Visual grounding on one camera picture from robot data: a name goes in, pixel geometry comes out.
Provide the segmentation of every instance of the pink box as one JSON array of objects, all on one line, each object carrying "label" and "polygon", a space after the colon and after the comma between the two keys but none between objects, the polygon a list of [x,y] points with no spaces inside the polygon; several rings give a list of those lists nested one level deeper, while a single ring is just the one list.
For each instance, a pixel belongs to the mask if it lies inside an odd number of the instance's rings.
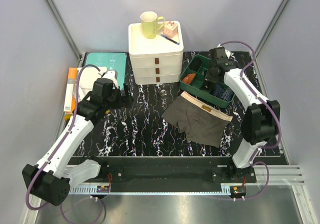
[{"label": "pink box", "polygon": [[178,33],[178,24],[174,21],[166,22],[163,33],[165,36],[172,39]]}]

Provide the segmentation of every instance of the mug handle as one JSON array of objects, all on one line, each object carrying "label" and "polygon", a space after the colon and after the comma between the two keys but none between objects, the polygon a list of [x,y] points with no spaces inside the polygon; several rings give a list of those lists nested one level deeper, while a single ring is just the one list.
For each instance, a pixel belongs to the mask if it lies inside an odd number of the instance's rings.
[{"label": "mug handle", "polygon": [[158,20],[158,21],[159,21],[159,20],[164,20],[164,22],[162,23],[162,25],[161,25],[160,27],[158,27],[158,30],[160,30],[160,29],[165,25],[166,22],[165,22],[164,17],[162,17],[162,16],[161,16],[161,17],[158,17],[157,20]]}]

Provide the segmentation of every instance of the green storage box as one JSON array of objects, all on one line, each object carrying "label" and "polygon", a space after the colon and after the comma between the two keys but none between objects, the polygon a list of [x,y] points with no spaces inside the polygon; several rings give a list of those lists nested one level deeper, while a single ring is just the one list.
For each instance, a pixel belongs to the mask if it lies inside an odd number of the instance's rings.
[{"label": "green storage box", "polygon": [[[194,61],[198,61],[199,63],[200,63],[200,61],[202,62],[201,65],[199,64],[200,67],[198,68],[197,71],[190,69],[190,66],[192,66],[192,63]],[[210,64],[209,58],[206,58],[202,55],[195,55],[180,76],[180,88],[187,91],[190,94],[193,94],[193,95],[201,98],[201,99],[207,100],[208,102],[210,102],[212,104],[218,105],[221,108],[226,108],[233,101],[235,94],[233,94],[232,99],[227,102],[225,100],[222,100],[222,99],[210,94],[206,89],[203,89],[203,90],[201,89],[201,86],[202,86],[204,79],[205,79],[204,72],[208,69],[209,64]],[[191,73],[195,73],[195,77],[192,80],[192,82],[189,85],[182,82],[182,79],[187,74],[191,74]],[[222,88],[227,87],[224,83],[218,83],[218,84]]]}]

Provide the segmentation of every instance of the gray shorts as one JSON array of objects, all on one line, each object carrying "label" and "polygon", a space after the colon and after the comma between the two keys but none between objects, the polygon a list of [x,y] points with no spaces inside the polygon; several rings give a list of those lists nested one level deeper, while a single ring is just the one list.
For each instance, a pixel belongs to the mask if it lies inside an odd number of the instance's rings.
[{"label": "gray shorts", "polygon": [[162,118],[185,132],[187,141],[219,148],[223,131],[232,117],[183,92],[166,109]]}]

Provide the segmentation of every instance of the white drawer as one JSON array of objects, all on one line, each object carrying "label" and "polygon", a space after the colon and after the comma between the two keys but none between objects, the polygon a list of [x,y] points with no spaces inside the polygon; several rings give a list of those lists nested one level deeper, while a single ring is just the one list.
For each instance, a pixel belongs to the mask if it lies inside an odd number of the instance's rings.
[{"label": "white drawer", "polygon": [[181,74],[182,63],[180,65],[150,67],[150,68],[133,68],[135,77],[146,77],[154,75],[174,75]]},{"label": "white drawer", "polygon": [[147,77],[134,77],[137,85],[153,85],[179,82],[180,74],[175,75],[160,75],[160,76],[147,76]]},{"label": "white drawer", "polygon": [[183,52],[178,55],[167,55],[159,57],[134,57],[130,55],[130,60],[133,68],[141,67],[163,67],[182,64]]}]

